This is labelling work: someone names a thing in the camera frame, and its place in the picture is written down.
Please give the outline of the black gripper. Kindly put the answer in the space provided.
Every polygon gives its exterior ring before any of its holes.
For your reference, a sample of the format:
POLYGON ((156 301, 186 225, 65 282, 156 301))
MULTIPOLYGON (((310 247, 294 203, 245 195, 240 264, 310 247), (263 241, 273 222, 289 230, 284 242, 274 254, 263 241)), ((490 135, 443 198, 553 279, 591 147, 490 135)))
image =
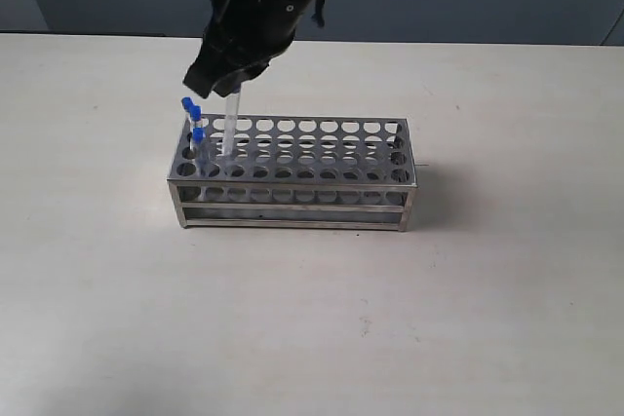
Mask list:
POLYGON ((238 93, 293 42, 310 4, 313 20, 325 25, 325 0, 211 0, 213 14, 201 48, 183 78, 200 98, 238 93))

